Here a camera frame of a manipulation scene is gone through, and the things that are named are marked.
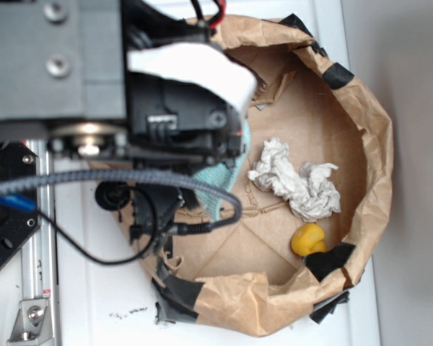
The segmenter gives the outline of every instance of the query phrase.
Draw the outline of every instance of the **bolt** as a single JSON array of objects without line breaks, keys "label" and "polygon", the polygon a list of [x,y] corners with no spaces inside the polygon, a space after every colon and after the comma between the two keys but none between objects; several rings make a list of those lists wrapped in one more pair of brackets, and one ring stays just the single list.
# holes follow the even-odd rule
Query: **bolt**
[{"label": "bolt", "polygon": [[222,128],[226,125],[228,118],[226,113],[222,112],[221,110],[215,110],[210,113],[209,120],[212,127]]},{"label": "bolt", "polygon": [[20,338],[21,338],[21,341],[31,340],[32,334],[28,330],[26,330],[26,331],[21,333]]},{"label": "bolt", "polygon": [[33,306],[27,310],[27,317],[29,317],[29,320],[33,323],[38,323],[43,320],[43,315],[45,313],[39,306]]},{"label": "bolt", "polygon": [[45,4],[43,6],[43,13],[50,22],[52,23],[62,23],[69,15],[69,10],[67,6],[62,6],[57,2],[51,4]]},{"label": "bolt", "polygon": [[126,146],[128,144],[128,137],[126,133],[116,133],[114,141],[116,146]]},{"label": "bolt", "polygon": [[53,139],[51,141],[51,148],[55,153],[61,153],[64,150],[64,142],[61,139]]},{"label": "bolt", "polygon": [[205,162],[209,165],[209,166],[214,166],[217,161],[215,160],[215,158],[213,156],[207,156],[205,159]]},{"label": "bolt", "polygon": [[34,162],[34,157],[32,155],[25,155],[22,157],[22,162],[24,162],[24,164],[31,164]]},{"label": "bolt", "polygon": [[54,78],[64,78],[71,73],[71,64],[65,56],[53,54],[46,61],[46,70]]}]

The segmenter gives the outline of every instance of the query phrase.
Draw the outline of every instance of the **black bracket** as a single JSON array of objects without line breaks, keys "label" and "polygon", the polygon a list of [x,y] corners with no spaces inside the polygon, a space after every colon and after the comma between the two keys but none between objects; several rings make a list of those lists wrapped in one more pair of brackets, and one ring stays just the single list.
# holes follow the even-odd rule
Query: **black bracket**
[{"label": "black bracket", "polygon": [[[22,143],[0,145],[0,181],[36,174],[36,156]],[[22,196],[37,204],[37,190]],[[0,270],[38,228],[37,211],[25,212],[0,205]]]}]

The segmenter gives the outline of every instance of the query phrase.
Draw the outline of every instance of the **white surface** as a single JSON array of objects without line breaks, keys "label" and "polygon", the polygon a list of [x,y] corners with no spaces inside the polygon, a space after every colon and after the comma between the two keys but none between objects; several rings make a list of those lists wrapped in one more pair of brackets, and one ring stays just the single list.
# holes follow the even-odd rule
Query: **white surface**
[{"label": "white surface", "polygon": [[[165,12],[192,17],[187,1],[152,1]],[[212,13],[209,1],[204,11]],[[340,1],[229,0],[230,13],[282,18],[292,12],[318,35],[332,59],[347,66]],[[74,162],[59,162],[57,169],[78,169]],[[117,230],[112,216],[94,202],[94,183],[56,189],[58,222],[99,257],[118,259],[133,252]],[[348,304],[337,307],[321,325],[305,317],[268,337],[255,339],[225,329],[195,324],[155,324],[155,297],[138,264],[100,267],[58,242],[61,321],[64,345],[379,345],[372,262],[361,283],[351,290]]]},{"label": "white surface", "polygon": [[343,0],[351,70],[393,118],[390,225],[375,255],[382,344],[433,346],[433,0]]},{"label": "white surface", "polygon": [[232,105],[241,117],[247,113],[257,82],[246,68],[202,43],[173,43],[130,51],[128,70],[163,79],[197,84]]}]

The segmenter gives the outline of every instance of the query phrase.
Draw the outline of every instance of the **white tissue paper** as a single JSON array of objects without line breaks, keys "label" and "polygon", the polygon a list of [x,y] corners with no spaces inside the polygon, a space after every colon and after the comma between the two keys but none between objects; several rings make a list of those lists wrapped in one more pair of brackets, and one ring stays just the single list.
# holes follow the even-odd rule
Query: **white tissue paper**
[{"label": "white tissue paper", "polygon": [[289,145],[279,138],[264,141],[260,161],[247,173],[248,179],[262,191],[273,190],[276,196],[289,201],[290,209],[304,222],[340,213],[340,193],[327,178],[335,164],[305,162],[299,173],[289,162]]}]

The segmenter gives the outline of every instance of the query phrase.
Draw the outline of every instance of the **black wire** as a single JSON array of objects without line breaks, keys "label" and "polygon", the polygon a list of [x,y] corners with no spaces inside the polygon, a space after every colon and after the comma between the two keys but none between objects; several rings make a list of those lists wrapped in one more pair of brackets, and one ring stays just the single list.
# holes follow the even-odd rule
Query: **black wire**
[{"label": "black wire", "polygon": [[140,258],[143,258],[144,254],[146,254],[150,249],[151,246],[154,243],[154,238],[151,237],[148,244],[142,249],[140,252],[135,254],[132,257],[128,257],[125,259],[120,259],[118,261],[105,261],[103,259],[99,259],[89,252],[87,252],[84,248],[82,248],[80,245],[78,245],[54,220],[52,220],[48,215],[46,215],[41,210],[37,210],[37,214],[44,220],[46,220],[65,240],[67,240],[70,245],[72,245],[78,252],[80,252],[82,255],[84,255],[89,260],[99,264],[99,265],[125,265],[127,263],[136,261]]},{"label": "black wire", "polygon": [[213,2],[218,7],[218,12],[212,18],[209,19],[209,21],[207,22],[207,24],[209,25],[214,24],[216,21],[220,20],[223,16],[223,6],[220,0],[213,0]]},{"label": "black wire", "polygon": [[146,199],[146,201],[149,204],[149,207],[151,209],[152,212],[152,218],[154,219],[154,224],[152,225],[152,232],[151,232],[151,239],[153,242],[156,241],[156,237],[157,237],[157,232],[159,231],[159,216],[157,213],[157,209],[154,205],[154,201],[152,200],[151,196],[149,194],[147,194],[145,191],[143,191],[141,188],[139,188],[138,186],[126,186],[124,187],[126,189],[129,189],[130,191],[137,191],[138,193],[142,194],[142,196]]},{"label": "black wire", "polygon": [[198,20],[204,20],[204,13],[202,13],[201,5],[198,0],[191,0],[191,3],[194,7],[194,11],[196,12],[196,17]]}]

